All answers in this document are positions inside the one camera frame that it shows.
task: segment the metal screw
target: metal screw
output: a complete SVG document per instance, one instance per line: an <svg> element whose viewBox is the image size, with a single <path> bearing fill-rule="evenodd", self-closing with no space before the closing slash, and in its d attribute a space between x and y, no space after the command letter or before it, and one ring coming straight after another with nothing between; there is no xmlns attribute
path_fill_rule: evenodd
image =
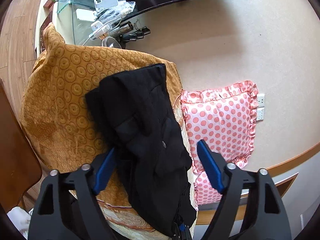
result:
<svg viewBox="0 0 320 240"><path fill-rule="evenodd" d="M90 169L90 164L88 164L88 163L83 164L83 165L81 166L81 170L83 170L83 171L87 171L87 170L89 170L89 169Z"/></svg>
<svg viewBox="0 0 320 240"><path fill-rule="evenodd" d="M52 170L50 171L51 176L56 176L58 174L58 170Z"/></svg>
<svg viewBox="0 0 320 240"><path fill-rule="evenodd" d="M235 165L234 163L228 163L228 164L227 164L227 168L228 168L229 170L234 170L234 169L236 168L236 165Z"/></svg>
<svg viewBox="0 0 320 240"><path fill-rule="evenodd" d="M260 173L262 175L267 175L268 174L268 171L266 169L260 169Z"/></svg>

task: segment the folded black clothing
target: folded black clothing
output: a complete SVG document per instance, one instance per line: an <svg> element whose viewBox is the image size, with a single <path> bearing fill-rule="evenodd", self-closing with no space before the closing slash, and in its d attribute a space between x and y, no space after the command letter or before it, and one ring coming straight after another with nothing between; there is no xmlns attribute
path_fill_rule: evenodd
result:
<svg viewBox="0 0 320 240"><path fill-rule="evenodd" d="M175 223L191 227L183 145L166 88L165 64L105 77L85 95L88 109L108 145L115 147L117 172L129 202L159 232L173 236Z"/></svg>

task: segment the pillow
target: pillow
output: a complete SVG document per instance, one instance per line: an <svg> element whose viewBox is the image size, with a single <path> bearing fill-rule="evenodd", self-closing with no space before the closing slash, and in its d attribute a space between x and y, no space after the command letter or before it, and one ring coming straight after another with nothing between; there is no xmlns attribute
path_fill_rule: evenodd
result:
<svg viewBox="0 0 320 240"><path fill-rule="evenodd" d="M257 87L251 81L223 89L182 90L182 112L194 161L193 171L197 174L197 204L218 201L220 195L210 185L197 155L196 143L204 139L212 151L243 168L253 151L257 94Z"/></svg>
<svg viewBox="0 0 320 240"><path fill-rule="evenodd" d="M107 150L84 100L87 91L97 87L107 75L164 63L172 107L174 112L180 109L177 99L181 82L174 63L132 50L68 45L52 23L43 36L47 50L39 56L28 80L20 122L39 158L50 169L61 173L74 171ZM97 198L115 230L127 235L135 234L131 229L140 230L138 239L167 239L131 208L116 172Z"/></svg>

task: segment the blue gripper pad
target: blue gripper pad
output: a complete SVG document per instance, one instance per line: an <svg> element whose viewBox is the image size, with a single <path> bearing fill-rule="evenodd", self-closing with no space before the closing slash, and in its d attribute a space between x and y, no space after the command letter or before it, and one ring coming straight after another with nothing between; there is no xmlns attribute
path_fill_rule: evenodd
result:
<svg viewBox="0 0 320 240"><path fill-rule="evenodd" d="M95 185L92 189L95 195L98 195L100 191L106 188L111 174L116 167L114 151L115 149L112 148L109 153L106 154L100 168L95 173Z"/></svg>
<svg viewBox="0 0 320 240"><path fill-rule="evenodd" d="M223 181L224 166L227 162L219 153L212 152L204 140L198 141L197 153L211 186L222 194L228 186Z"/></svg>

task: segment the wooden floor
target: wooden floor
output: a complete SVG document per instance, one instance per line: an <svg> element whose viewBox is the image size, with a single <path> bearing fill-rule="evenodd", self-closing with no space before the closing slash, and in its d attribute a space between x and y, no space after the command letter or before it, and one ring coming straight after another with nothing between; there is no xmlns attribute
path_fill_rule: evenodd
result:
<svg viewBox="0 0 320 240"><path fill-rule="evenodd" d="M0 35L0 78L19 119L23 90L36 60L35 30L40 0L13 0Z"/></svg>

